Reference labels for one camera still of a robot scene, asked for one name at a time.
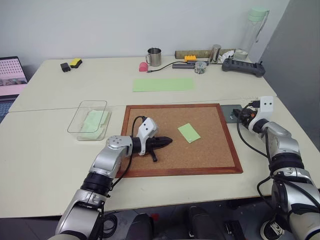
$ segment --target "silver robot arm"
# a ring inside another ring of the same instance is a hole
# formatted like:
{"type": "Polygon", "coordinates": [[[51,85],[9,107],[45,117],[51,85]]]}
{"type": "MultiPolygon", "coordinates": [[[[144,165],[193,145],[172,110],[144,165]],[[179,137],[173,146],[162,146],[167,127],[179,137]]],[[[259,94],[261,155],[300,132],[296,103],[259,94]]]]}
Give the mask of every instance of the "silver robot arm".
{"type": "Polygon", "coordinates": [[[108,192],[112,190],[124,157],[133,153],[144,155],[153,149],[162,148],[172,142],[168,137],[154,137],[158,126],[149,117],[139,116],[143,124],[137,137],[111,136],[106,146],[96,156],[87,177],[62,215],[55,236],[49,240],[96,240],[103,231],[104,205],[108,192]]]}
{"type": "Polygon", "coordinates": [[[273,112],[273,97],[263,96],[250,106],[234,110],[240,122],[266,144],[269,151],[272,206],[277,223],[292,232],[297,240],[320,239],[320,194],[305,170],[298,142],[291,133],[269,121],[273,112]]]}

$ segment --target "black cable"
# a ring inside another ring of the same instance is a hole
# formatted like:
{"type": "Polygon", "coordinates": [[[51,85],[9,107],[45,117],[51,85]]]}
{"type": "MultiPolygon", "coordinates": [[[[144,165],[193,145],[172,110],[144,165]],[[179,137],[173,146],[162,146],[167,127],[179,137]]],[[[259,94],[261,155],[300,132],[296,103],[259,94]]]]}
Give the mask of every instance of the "black cable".
{"type": "MultiPolygon", "coordinates": [[[[101,208],[101,215],[105,216],[105,205],[102,205],[101,208]]],[[[100,235],[100,240],[104,240],[104,227],[105,227],[105,221],[103,220],[102,224],[101,224],[101,235],[100,235]]]]}
{"type": "Polygon", "coordinates": [[[241,115],[243,114],[244,110],[249,107],[251,104],[247,104],[239,113],[238,119],[236,121],[236,129],[238,131],[239,137],[241,138],[241,140],[245,143],[245,145],[247,145],[249,148],[251,148],[252,150],[256,151],[257,153],[261,154],[264,157],[268,157],[266,154],[264,154],[262,151],[259,151],[258,149],[254,148],[253,146],[251,146],[249,143],[247,143],[247,141],[242,137],[241,132],[240,132],[240,118],[241,115]]]}
{"type": "Polygon", "coordinates": [[[282,177],[278,177],[278,176],[272,176],[271,177],[273,180],[279,181],[279,182],[283,182],[284,184],[289,185],[290,187],[298,190],[299,192],[303,193],[308,199],[310,199],[310,201],[320,210],[320,203],[310,194],[308,193],[306,190],[304,190],[303,188],[299,187],[298,185],[294,184],[291,181],[288,181],[286,179],[283,179],[282,177]]]}
{"type": "Polygon", "coordinates": [[[270,178],[271,178],[271,177],[268,176],[266,179],[264,179],[264,180],[262,180],[261,182],[259,182],[259,183],[257,184],[257,186],[256,186],[256,189],[257,189],[260,197],[265,201],[265,203],[266,203],[271,209],[274,209],[274,208],[272,207],[272,205],[267,201],[267,199],[265,198],[265,196],[263,196],[263,194],[262,194],[261,191],[260,191],[260,186],[261,186],[262,184],[268,182],[268,181],[270,180],[270,178]]]}
{"type": "Polygon", "coordinates": [[[187,64],[185,61],[174,61],[174,62],[171,62],[165,66],[163,66],[162,68],[159,68],[159,69],[156,69],[156,70],[148,70],[147,73],[152,73],[152,72],[156,72],[156,71],[160,71],[168,66],[170,66],[171,64],[176,64],[176,63],[184,63],[184,64],[187,64]]]}
{"type": "Polygon", "coordinates": [[[117,219],[116,215],[114,215],[112,213],[105,215],[103,218],[103,226],[102,226],[103,238],[104,239],[110,238],[117,230],[117,226],[118,226],[118,219],[117,219]],[[112,222],[112,227],[105,229],[105,222],[107,222],[107,221],[112,222]]]}
{"type": "MultiPolygon", "coordinates": [[[[131,137],[134,136],[134,129],[135,129],[135,124],[136,124],[136,121],[137,119],[141,118],[142,120],[144,120],[145,116],[137,116],[134,120],[133,120],[133,123],[132,123],[132,128],[131,128],[131,137]]],[[[112,188],[113,189],[115,187],[115,185],[117,185],[117,183],[120,182],[120,180],[127,174],[130,166],[131,166],[131,163],[132,163],[132,154],[130,156],[130,159],[129,159],[129,162],[128,162],[128,165],[126,166],[126,169],[124,170],[124,172],[122,173],[122,175],[112,184],[112,188]]]]}
{"type": "Polygon", "coordinates": [[[264,129],[264,137],[265,137],[265,150],[266,157],[268,158],[269,164],[271,164],[271,156],[269,151],[269,137],[268,137],[268,127],[264,129]]]}

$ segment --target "green paper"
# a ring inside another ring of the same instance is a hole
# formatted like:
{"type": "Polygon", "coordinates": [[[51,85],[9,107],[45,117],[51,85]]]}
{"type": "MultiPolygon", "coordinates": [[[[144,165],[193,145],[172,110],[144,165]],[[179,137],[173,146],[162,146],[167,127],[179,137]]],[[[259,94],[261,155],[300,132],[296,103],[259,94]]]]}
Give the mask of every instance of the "green paper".
{"type": "Polygon", "coordinates": [[[187,91],[194,89],[192,78],[139,78],[133,81],[133,92],[187,91]]]}
{"type": "Polygon", "coordinates": [[[192,143],[195,140],[201,138],[200,135],[196,132],[196,130],[191,126],[190,123],[187,123],[181,127],[178,127],[180,133],[184,136],[185,140],[188,143],[192,143]]]}

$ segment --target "white wall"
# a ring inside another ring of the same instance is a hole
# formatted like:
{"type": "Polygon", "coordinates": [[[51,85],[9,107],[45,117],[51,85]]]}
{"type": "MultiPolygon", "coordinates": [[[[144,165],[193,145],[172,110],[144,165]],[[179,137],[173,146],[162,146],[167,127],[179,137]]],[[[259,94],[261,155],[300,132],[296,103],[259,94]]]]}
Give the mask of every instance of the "white wall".
{"type": "Polygon", "coordinates": [[[253,6],[270,9],[250,57],[258,61],[289,0],[1,0],[0,56],[29,74],[46,59],[144,56],[150,47],[234,48],[253,6]]]}
{"type": "Polygon", "coordinates": [[[262,55],[264,77],[320,150],[319,56],[320,1],[291,0],[262,55]]]}

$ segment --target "metal mug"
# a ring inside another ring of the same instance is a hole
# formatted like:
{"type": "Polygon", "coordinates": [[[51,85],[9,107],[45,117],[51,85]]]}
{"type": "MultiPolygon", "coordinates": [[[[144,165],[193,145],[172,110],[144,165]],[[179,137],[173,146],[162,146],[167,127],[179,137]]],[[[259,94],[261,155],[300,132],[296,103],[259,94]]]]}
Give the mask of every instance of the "metal mug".
{"type": "Polygon", "coordinates": [[[152,67],[161,65],[161,49],[152,47],[148,49],[148,54],[145,56],[145,61],[152,67]]]}
{"type": "Polygon", "coordinates": [[[219,53],[221,50],[221,46],[219,44],[215,44],[212,46],[212,50],[208,59],[209,63],[217,63],[219,59],[219,53]]]}

